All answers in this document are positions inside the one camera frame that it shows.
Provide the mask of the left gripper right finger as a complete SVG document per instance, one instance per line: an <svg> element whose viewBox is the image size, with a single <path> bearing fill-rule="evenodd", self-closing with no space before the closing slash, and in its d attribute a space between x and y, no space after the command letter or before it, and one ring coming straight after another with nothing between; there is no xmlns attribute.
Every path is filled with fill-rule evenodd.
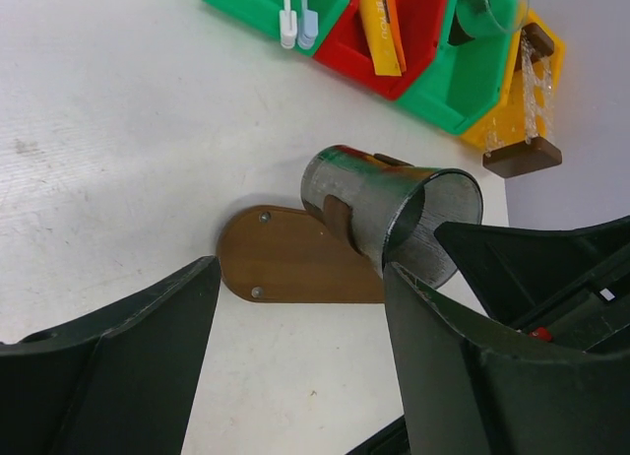
<svg viewBox="0 0 630 455"><path fill-rule="evenodd" d="M481 312L385 271L415 454L629 450L629 222L436 230Z"/></svg>

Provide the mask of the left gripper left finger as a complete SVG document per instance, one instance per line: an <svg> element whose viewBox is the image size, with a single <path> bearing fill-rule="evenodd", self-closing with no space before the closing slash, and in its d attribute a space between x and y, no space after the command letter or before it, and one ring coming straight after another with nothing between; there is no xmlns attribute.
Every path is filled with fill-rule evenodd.
<svg viewBox="0 0 630 455"><path fill-rule="evenodd" d="M5 454L177 454L221 285L205 256L1 348Z"/></svg>

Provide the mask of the clear acrylic toothbrush rack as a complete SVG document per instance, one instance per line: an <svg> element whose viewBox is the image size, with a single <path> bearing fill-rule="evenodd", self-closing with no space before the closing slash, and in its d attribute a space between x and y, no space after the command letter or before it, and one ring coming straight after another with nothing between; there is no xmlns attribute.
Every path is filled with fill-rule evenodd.
<svg viewBox="0 0 630 455"><path fill-rule="evenodd" d="M512 178L562 164L554 110L563 68L563 43L542 25L523 26L507 104L492 118L483 166Z"/></svg>

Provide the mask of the grey glass cup with holder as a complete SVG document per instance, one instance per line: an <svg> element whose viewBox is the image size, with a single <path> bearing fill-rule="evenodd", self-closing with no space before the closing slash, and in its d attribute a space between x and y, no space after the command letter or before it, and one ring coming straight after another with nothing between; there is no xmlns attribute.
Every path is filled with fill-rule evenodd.
<svg viewBox="0 0 630 455"><path fill-rule="evenodd" d="M398 263L434 289L457 267L434 232L444 223L480 224L478 182L457 168L419 167L344 145L308 164L300 197L306 212L377 273Z"/></svg>

